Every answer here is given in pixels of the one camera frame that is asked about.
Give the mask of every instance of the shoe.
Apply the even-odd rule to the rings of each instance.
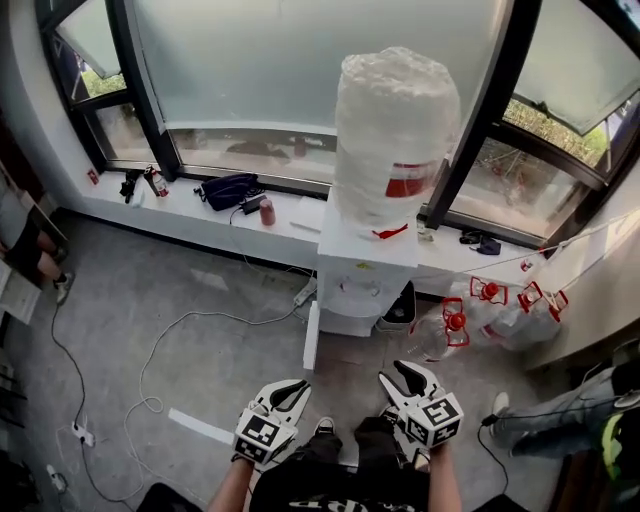
[[[398,422],[398,408],[395,405],[387,405],[378,416],[395,425]]]
[[[509,408],[509,395],[505,391],[502,391],[498,393],[495,400],[493,401],[493,409],[491,410],[491,413],[494,414],[495,416],[500,416],[500,413],[508,408]],[[493,431],[494,425],[495,423],[489,427],[489,432],[491,433],[492,437],[495,436],[495,433]]]
[[[325,416],[324,418],[320,418],[318,424],[316,425],[316,431],[314,435],[318,434],[336,434],[336,427],[333,423],[333,418],[329,418],[329,416]]]
[[[67,296],[69,295],[69,290],[71,290],[73,280],[76,278],[73,272],[65,272],[64,276],[67,278],[64,283],[53,283],[55,289],[58,290],[58,297],[56,298],[56,303],[58,304],[58,306],[62,306],[62,304],[64,304],[64,301],[67,300]]]
[[[67,256],[69,256],[69,251],[67,251],[64,247],[58,247],[56,253],[51,257],[53,258],[53,261],[55,261],[59,265],[67,259]]]

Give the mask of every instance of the red tag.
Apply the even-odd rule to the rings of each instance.
[[[87,176],[89,176],[91,183],[93,183],[94,185],[97,185],[98,182],[100,181],[100,178],[98,177],[98,173],[93,169],[90,169],[89,172],[87,172]]]
[[[393,164],[387,185],[387,197],[412,197],[428,188],[438,171],[435,162],[422,164]]]

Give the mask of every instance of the black object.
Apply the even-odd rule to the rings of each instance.
[[[226,210],[261,192],[258,176],[250,173],[214,178],[193,189],[204,203],[208,201],[215,211]]]
[[[416,318],[416,293],[413,288],[413,283],[409,281],[407,286],[404,287],[400,297],[396,299],[391,306],[391,309],[387,311],[387,314],[382,317],[385,322],[391,324],[409,324]]]
[[[502,250],[500,242],[497,242],[489,235],[486,235],[477,229],[463,231],[462,236],[460,237],[460,243],[463,245],[480,244],[480,247],[477,249],[474,247],[470,247],[470,249],[488,256],[497,256]]]
[[[190,501],[164,484],[153,484],[145,494],[138,512],[202,512]]]
[[[147,168],[144,170],[144,174],[142,176],[144,177],[145,180],[147,180],[147,183],[151,187],[151,190],[153,190],[153,193],[156,195],[156,197],[160,197],[160,192],[158,192],[158,189],[156,188],[156,184],[153,182],[153,171],[154,171],[153,166],[148,165]]]
[[[481,507],[473,512],[528,512],[526,508],[521,507],[506,494],[500,494],[495,498],[491,498]]]
[[[490,236],[482,235],[482,238],[480,238],[480,247],[475,250],[480,254],[486,254],[488,256],[498,256],[501,249],[502,245],[500,244],[500,242],[497,242]]]
[[[254,197],[251,201],[247,201],[246,203],[243,203],[241,205],[242,211],[244,212],[245,215],[249,215],[250,213],[257,212],[260,209],[260,203],[266,198],[267,196],[265,195]]]
[[[481,238],[482,233],[480,231],[463,231],[460,237],[460,243],[463,245],[479,244]]]
[[[38,489],[31,471],[22,462],[10,460],[5,451],[0,451],[0,481],[2,481],[2,510],[20,512],[29,505],[39,503]]]
[[[129,204],[131,202],[133,193],[136,190],[136,182],[141,174],[142,171],[140,169],[131,169],[126,172],[124,183],[120,188],[120,195],[124,196],[125,203]]]

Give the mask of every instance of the power strip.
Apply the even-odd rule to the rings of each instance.
[[[296,308],[302,306],[305,302],[307,302],[307,299],[309,299],[309,297],[311,297],[315,293],[317,288],[318,281],[316,281],[316,278],[309,278],[309,282],[307,283],[307,285],[298,292],[298,295],[293,298],[293,305]]]

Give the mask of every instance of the white tape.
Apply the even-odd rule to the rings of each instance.
[[[229,445],[233,443],[232,432],[222,430],[221,428],[214,427],[213,425],[209,425],[208,423],[197,420],[180,411],[177,411],[176,409],[171,409],[169,411],[169,419],[172,419],[176,423],[180,423],[180,425],[190,428],[191,430],[195,430],[203,436],[207,436],[211,439],[215,439],[216,441],[220,441],[221,443]]]

